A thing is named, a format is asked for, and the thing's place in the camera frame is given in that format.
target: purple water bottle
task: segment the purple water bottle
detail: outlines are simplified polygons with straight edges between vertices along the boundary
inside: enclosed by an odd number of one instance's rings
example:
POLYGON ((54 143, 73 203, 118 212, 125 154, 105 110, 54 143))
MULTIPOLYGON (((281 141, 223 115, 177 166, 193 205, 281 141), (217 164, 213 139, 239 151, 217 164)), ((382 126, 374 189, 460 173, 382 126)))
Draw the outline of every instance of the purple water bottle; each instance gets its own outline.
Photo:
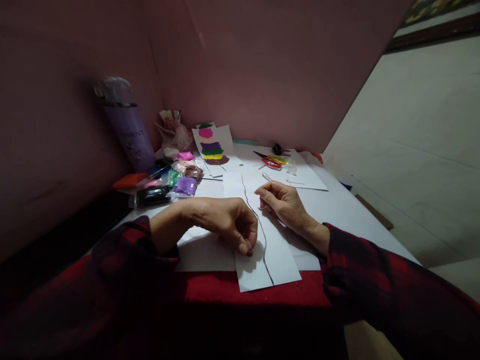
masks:
POLYGON ((130 83, 121 77, 106 77, 98 82, 95 94, 136 173, 149 173, 155 166, 155 154, 139 107, 130 92, 130 83))

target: scissors blade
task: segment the scissors blade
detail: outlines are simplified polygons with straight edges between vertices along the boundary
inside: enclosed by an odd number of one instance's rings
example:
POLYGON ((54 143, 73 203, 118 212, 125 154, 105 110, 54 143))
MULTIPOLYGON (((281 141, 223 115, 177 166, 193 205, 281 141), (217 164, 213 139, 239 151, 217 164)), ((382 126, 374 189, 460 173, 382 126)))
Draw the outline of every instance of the scissors blade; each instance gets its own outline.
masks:
POLYGON ((267 157, 267 155, 261 154, 261 153, 256 152, 256 151, 254 151, 254 153, 257 154, 261 158, 266 158, 267 157))

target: person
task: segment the person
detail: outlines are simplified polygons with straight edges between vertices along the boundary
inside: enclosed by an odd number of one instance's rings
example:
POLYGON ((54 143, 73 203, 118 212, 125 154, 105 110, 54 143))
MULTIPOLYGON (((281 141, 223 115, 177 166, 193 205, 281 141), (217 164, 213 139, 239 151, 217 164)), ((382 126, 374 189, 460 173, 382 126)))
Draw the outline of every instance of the person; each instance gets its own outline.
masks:
MULTIPOLYGON (((317 222, 294 187, 269 181, 255 193, 261 208, 326 259, 323 289, 332 305, 354 308, 405 359, 478 356, 480 305, 459 289, 410 260, 317 222)), ((178 261, 176 243, 192 226, 218 234, 242 255, 255 251, 258 220, 241 198, 186 199, 151 219, 126 222, 1 320, 0 356, 51 357, 91 346, 128 306, 125 288, 133 291, 141 277, 169 276, 167 269, 178 261)))

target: red scissors handle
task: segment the red scissors handle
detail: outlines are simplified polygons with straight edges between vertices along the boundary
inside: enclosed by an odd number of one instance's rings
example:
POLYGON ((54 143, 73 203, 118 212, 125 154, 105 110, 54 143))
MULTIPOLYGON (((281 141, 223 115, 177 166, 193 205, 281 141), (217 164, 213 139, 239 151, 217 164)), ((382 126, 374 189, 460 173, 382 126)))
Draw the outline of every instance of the red scissors handle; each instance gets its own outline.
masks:
POLYGON ((272 160, 269 157, 265 156, 265 157, 262 157, 261 159, 270 168, 280 169, 282 167, 281 163, 279 163, 278 161, 272 160))

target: left hand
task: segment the left hand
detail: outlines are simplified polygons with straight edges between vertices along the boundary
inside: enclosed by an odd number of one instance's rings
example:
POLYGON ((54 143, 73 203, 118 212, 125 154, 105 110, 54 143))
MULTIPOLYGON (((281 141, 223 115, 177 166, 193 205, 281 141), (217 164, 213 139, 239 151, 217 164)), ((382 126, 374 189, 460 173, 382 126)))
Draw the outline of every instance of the left hand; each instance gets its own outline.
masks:
POLYGON ((194 197, 170 205, 150 219, 152 241, 164 254, 193 226, 218 234, 242 255, 252 256, 257 243, 257 217, 239 197, 194 197))

